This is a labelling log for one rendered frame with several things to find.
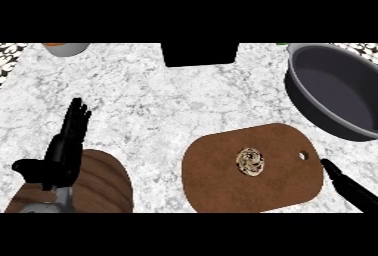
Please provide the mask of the beige speckled cupcake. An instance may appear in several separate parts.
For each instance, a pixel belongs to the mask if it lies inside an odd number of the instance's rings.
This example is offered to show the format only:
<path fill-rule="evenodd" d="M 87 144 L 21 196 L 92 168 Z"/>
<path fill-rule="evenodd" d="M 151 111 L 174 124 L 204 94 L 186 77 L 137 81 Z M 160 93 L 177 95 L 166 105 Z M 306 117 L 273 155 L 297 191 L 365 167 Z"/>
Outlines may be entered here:
<path fill-rule="evenodd" d="M 264 157 L 254 148 L 244 148 L 236 155 L 236 167 L 242 174 L 256 177 L 264 169 Z"/>

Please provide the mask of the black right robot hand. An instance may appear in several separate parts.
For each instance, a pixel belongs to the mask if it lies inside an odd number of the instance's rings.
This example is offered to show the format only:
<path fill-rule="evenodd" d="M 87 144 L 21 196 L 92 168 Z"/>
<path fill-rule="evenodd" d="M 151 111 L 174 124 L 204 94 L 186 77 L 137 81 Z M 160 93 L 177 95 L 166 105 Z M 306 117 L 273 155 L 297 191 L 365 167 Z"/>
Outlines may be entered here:
<path fill-rule="evenodd" d="M 337 193 L 363 213 L 378 214 L 378 196 L 341 172 L 331 160 L 321 160 Z"/>

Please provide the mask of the black box appliance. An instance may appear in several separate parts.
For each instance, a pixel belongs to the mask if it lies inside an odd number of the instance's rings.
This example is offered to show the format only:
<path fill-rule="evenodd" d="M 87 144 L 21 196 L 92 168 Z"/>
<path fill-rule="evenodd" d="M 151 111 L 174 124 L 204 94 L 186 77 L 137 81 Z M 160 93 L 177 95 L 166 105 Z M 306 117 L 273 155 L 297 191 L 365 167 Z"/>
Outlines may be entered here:
<path fill-rule="evenodd" d="M 236 58 L 238 43 L 163 43 L 167 67 L 231 64 Z"/>

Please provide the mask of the dark grey pot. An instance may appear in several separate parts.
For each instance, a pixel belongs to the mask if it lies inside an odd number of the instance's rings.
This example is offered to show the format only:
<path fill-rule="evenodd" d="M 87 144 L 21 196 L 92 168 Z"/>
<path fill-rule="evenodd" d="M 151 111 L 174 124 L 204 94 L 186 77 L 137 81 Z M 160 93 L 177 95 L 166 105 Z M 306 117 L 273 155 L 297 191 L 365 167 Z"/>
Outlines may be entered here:
<path fill-rule="evenodd" d="M 285 89 L 307 120 L 350 141 L 378 140 L 378 65 L 326 43 L 290 43 Z"/>

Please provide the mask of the brown wooden cutting board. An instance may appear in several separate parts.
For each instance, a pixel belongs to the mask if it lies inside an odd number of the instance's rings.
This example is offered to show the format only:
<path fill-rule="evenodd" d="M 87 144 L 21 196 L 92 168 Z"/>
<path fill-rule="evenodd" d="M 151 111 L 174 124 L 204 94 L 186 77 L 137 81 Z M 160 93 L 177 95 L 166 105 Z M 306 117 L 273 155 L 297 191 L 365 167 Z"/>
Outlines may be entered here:
<path fill-rule="evenodd" d="M 198 212 L 264 212 L 318 196 L 324 167 L 304 134 L 273 123 L 198 138 L 183 156 L 182 183 Z"/>

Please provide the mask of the brown wooden round board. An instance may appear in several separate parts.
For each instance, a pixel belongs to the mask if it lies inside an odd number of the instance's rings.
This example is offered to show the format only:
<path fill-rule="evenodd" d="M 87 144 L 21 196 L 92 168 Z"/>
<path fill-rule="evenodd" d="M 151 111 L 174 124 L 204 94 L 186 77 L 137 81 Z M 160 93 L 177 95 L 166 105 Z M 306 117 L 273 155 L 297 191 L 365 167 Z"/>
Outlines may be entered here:
<path fill-rule="evenodd" d="M 6 213 L 16 213 L 28 203 L 53 203 L 53 191 L 43 191 L 40 184 L 25 183 L 18 190 Z M 133 187 L 126 168 L 106 152 L 86 149 L 80 175 L 73 187 L 73 204 L 78 213 L 132 213 Z"/>

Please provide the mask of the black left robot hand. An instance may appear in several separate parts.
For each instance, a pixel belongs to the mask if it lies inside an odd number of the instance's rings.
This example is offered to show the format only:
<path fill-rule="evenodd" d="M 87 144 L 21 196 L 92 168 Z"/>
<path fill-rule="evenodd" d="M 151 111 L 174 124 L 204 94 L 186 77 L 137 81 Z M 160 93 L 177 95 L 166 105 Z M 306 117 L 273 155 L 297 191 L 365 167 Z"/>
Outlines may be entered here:
<path fill-rule="evenodd" d="M 43 190 L 71 187 L 80 174 L 83 142 L 92 111 L 80 98 L 67 110 L 61 132 L 53 136 L 43 159 L 19 159 L 12 164 L 27 183 L 40 184 Z"/>

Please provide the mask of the grey bowl with orange content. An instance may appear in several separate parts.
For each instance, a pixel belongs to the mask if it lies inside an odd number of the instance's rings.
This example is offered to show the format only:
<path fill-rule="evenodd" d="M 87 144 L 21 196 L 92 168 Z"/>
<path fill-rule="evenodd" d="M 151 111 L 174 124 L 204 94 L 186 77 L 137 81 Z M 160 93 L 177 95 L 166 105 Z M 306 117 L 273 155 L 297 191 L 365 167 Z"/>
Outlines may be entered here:
<path fill-rule="evenodd" d="M 44 44 L 44 48 L 56 57 L 71 57 L 80 54 L 89 47 L 89 43 Z"/>

